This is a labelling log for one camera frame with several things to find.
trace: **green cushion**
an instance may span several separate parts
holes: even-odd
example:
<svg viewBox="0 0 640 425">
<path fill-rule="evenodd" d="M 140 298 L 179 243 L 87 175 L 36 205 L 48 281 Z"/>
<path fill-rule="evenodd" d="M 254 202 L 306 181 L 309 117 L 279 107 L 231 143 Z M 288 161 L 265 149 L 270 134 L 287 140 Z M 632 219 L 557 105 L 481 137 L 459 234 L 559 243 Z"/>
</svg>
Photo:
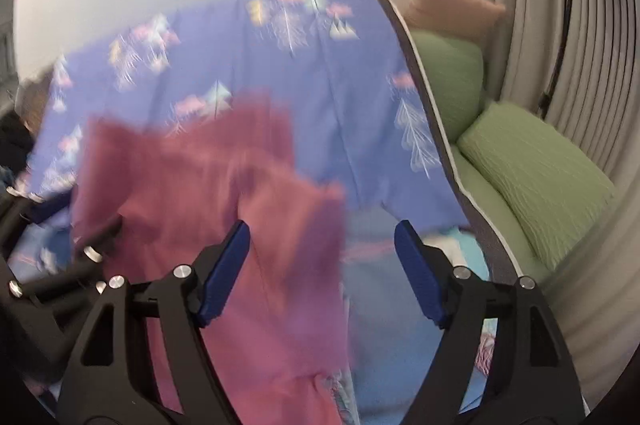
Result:
<svg viewBox="0 0 640 425">
<path fill-rule="evenodd" d="M 471 42 L 426 30 L 411 30 L 411 36 L 447 138 L 455 142 L 480 112 L 484 73 L 482 51 Z"/>
<path fill-rule="evenodd" d="M 551 272 L 533 253 L 527 236 L 524 235 L 520 223 L 511 212 L 507 202 L 474 166 L 460 154 L 456 146 L 452 145 L 451 151 L 462 186 L 471 194 L 471 197 L 482 209 L 482 212 L 504 237 L 523 273 L 534 278 L 537 282 L 545 280 Z"/>
<path fill-rule="evenodd" d="M 612 200 L 604 173 L 555 128 L 513 104 L 491 104 L 458 140 L 554 270 Z"/>
</svg>

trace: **metal screw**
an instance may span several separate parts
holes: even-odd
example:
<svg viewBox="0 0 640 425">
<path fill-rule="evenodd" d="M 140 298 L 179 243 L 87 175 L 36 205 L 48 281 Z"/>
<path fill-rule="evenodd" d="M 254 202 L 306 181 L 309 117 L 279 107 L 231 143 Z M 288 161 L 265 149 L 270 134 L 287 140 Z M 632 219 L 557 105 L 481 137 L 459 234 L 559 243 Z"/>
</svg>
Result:
<svg viewBox="0 0 640 425">
<path fill-rule="evenodd" d="M 536 287 L 536 281 L 525 275 L 525 277 L 520 277 L 520 286 L 525 290 L 533 290 Z"/>
<path fill-rule="evenodd" d="M 469 270 L 466 266 L 456 266 L 453 269 L 453 275 L 456 279 L 468 279 L 471 277 L 471 270 Z"/>
<path fill-rule="evenodd" d="M 188 264 L 181 264 L 174 268 L 174 277 L 178 279 L 185 279 L 191 275 L 191 266 Z"/>
<path fill-rule="evenodd" d="M 94 262 L 102 262 L 102 256 L 94 250 L 92 246 L 84 248 L 84 254 Z"/>
<path fill-rule="evenodd" d="M 124 277 L 122 275 L 114 275 L 109 280 L 109 287 L 113 289 L 117 289 L 124 285 Z"/>
<path fill-rule="evenodd" d="M 15 280 L 9 281 L 9 291 L 17 299 L 22 297 L 22 288 Z"/>
</svg>

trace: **blue rubber fingertip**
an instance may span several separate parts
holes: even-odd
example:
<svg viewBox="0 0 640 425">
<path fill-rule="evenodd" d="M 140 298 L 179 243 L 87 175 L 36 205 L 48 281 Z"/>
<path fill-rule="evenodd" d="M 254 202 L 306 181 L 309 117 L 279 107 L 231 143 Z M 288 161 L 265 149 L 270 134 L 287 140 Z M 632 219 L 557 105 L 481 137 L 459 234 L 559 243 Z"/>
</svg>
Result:
<svg viewBox="0 0 640 425">
<path fill-rule="evenodd" d="M 204 283 L 203 300 L 196 315 L 200 326 L 209 325 L 214 318 L 219 317 L 222 313 L 244 264 L 244 259 L 249 252 L 250 242 L 249 227 L 245 223 L 241 223 L 223 250 L 218 264 Z"/>
<path fill-rule="evenodd" d="M 396 225 L 396 254 L 425 317 L 441 325 L 446 318 L 442 291 L 435 275 L 420 253 L 417 243 L 404 223 Z"/>
</svg>

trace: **red garment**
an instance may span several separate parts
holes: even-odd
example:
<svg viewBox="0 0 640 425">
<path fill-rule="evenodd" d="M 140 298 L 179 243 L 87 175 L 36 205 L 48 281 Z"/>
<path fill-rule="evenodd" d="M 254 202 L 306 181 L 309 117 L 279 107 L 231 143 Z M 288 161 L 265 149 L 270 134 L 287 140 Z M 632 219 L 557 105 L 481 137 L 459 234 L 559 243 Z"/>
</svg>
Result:
<svg viewBox="0 0 640 425">
<path fill-rule="evenodd" d="M 324 378 L 347 363 L 338 259 L 344 201 L 337 186 L 297 177 L 287 117 L 267 104 L 164 136 L 90 125 L 74 233 L 124 217 L 108 276 L 164 276 L 220 242 L 236 219 L 252 243 L 222 316 L 202 336 L 246 425 L 338 425 Z M 177 408 L 161 339 L 150 326 L 162 400 Z"/>
</svg>

